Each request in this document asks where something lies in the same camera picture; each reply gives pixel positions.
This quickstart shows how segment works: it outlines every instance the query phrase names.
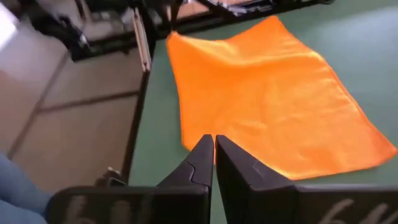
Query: beige floor tile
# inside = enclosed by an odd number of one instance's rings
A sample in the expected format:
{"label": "beige floor tile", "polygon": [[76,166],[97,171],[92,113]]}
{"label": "beige floor tile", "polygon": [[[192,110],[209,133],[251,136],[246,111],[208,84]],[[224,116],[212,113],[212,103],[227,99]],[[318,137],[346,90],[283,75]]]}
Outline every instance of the beige floor tile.
{"label": "beige floor tile", "polygon": [[0,152],[10,150],[65,52],[24,24],[0,50]]}
{"label": "beige floor tile", "polygon": [[138,90],[142,68],[137,49],[78,63],[69,60],[44,101],[44,107]]}
{"label": "beige floor tile", "polygon": [[40,114],[14,162],[48,192],[92,185],[121,168],[135,106],[136,97]]}

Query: orange towel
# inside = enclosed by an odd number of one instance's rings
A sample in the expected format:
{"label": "orange towel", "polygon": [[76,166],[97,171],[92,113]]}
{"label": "orange towel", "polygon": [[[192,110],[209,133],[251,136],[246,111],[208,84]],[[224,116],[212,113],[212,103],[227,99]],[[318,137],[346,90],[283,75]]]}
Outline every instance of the orange towel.
{"label": "orange towel", "polygon": [[173,32],[183,145],[224,134],[290,179],[378,166],[396,148],[318,53],[272,16],[227,40]]}

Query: microfiber cloth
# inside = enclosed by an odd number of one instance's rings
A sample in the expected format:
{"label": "microfiber cloth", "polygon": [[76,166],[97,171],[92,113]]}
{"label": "microfiber cloth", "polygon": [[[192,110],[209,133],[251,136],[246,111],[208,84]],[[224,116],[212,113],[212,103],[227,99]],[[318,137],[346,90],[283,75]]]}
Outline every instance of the microfiber cloth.
{"label": "microfiber cloth", "polygon": [[223,134],[292,180],[367,169],[397,152],[276,16],[226,40],[172,32],[167,49],[188,150]]}

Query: blue jeans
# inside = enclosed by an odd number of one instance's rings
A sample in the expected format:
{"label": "blue jeans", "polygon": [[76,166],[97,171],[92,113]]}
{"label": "blue jeans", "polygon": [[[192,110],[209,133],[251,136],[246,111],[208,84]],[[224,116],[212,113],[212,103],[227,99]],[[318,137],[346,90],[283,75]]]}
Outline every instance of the blue jeans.
{"label": "blue jeans", "polygon": [[39,190],[6,156],[0,154],[0,220],[2,224],[45,224],[50,196]]}

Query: green tabletop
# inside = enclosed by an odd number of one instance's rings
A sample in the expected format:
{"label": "green tabletop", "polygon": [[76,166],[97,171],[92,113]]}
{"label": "green tabletop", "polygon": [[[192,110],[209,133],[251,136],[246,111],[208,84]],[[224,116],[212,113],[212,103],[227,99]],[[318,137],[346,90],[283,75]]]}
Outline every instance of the green tabletop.
{"label": "green tabletop", "polygon": [[[326,58],[368,118],[398,146],[398,1],[336,0],[330,6],[312,6],[279,17],[294,36]],[[191,36],[225,39],[261,20]],[[181,145],[179,117],[177,87],[165,40],[160,40],[154,53],[129,185],[156,185],[187,156],[188,151]],[[299,182],[398,185],[397,170],[395,157],[377,168]],[[215,176],[212,197],[211,222],[225,223]]]}

